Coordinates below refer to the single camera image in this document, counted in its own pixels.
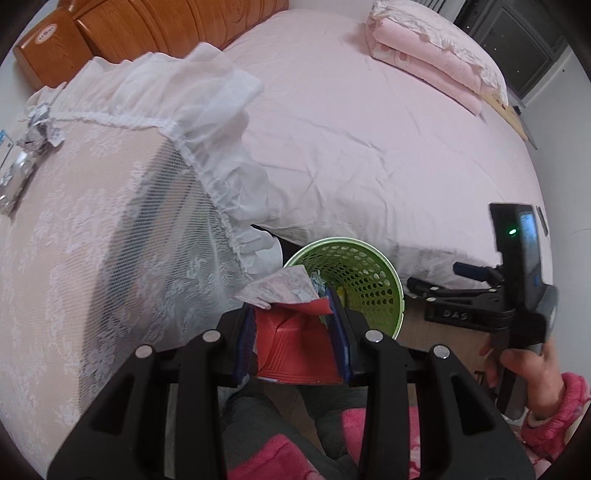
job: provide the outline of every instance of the red paper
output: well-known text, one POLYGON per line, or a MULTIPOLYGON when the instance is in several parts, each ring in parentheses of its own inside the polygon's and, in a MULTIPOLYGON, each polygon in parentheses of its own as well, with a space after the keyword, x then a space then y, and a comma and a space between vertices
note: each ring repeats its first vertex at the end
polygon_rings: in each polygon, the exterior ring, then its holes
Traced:
POLYGON ((318 318, 331 313, 328 298, 256 308, 257 376, 295 385, 342 383, 328 330, 318 318))

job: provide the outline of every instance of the metal screw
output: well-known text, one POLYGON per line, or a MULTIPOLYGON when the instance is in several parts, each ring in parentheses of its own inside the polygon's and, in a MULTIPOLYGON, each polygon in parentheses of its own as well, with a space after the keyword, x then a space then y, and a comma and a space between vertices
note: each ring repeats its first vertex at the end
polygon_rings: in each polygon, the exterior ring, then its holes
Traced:
POLYGON ((217 330, 208 330, 203 334, 203 340, 207 343, 215 343, 220 338, 222 338, 222 334, 217 330))
POLYGON ((384 334, 379 330, 368 330, 365 332, 365 338, 373 343, 380 343, 384 340, 384 334))
POLYGON ((137 358, 148 358, 150 355, 152 355, 153 351, 154 349, 149 345, 142 345, 137 347, 135 350, 135 356, 137 358))
POLYGON ((445 345, 436 345, 433 349, 433 353, 438 358, 447 358, 450 355, 449 348, 445 345))

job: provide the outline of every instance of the folded pink quilt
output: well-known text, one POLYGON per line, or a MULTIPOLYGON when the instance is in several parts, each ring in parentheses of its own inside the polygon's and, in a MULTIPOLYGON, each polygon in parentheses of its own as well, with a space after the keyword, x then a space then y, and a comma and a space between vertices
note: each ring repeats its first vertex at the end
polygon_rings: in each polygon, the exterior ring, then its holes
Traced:
POLYGON ((388 18, 368 22, 366 37, 372 57, 418 77, 453 98, 474 115, 481 95, 490 90, 471 65, 421 35, 388 18))

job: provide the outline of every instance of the white lace cloth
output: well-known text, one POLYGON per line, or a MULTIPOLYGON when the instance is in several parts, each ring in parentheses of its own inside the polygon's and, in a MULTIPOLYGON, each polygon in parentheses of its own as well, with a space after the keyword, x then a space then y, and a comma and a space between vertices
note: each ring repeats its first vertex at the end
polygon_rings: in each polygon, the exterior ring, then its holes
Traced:
POLYGON ((66 140, 0 217, 0 421, 43 476, 138 345, 182 345, 280 268, 277 240, 251 227, 268 218, 267 175, 242 147, 261 88, 201 44, 94 59, 31 98, 66 140))
POLYGON ((503 105, 509 104, 505 78, 495 61, 474 39, 437 12, 413 0, 376 0, 370 18, 389 18, 425 35, 433 45, 451 50, 479 70, 482 81, 495 89, 503 105))

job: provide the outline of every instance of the pink sweater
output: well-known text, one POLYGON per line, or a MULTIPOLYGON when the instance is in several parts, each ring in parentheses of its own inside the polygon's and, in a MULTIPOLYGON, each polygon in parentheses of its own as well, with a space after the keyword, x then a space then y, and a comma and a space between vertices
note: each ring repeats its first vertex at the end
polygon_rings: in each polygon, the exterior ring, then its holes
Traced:
MULTIPOLYGON (((566 393, 558 413, 544 421, 536 421, 529 415, 521 430, 520 439, 534 465, 537 477, 540 477, 550 466, 550 462, 561 454, 591 401, 589 385, 583 377, 565 373, 563 379, 566 384, 566 393)), ((417 408, 411 407, 409 414, 411 436, 409 470, 410 478, 413 479, 420 475, 421 441, 417 408)), ((342 414, 342 424, 347 449, 353 460, 359 462, 363 426, 365 425, 365 409, 346 410, 342 414)), ((254 457, 231 470, 228 478, 230 480, 271 480, 276 478, 322 480, 322 476, 299 448, 283 435, 274 436, 254 457)))

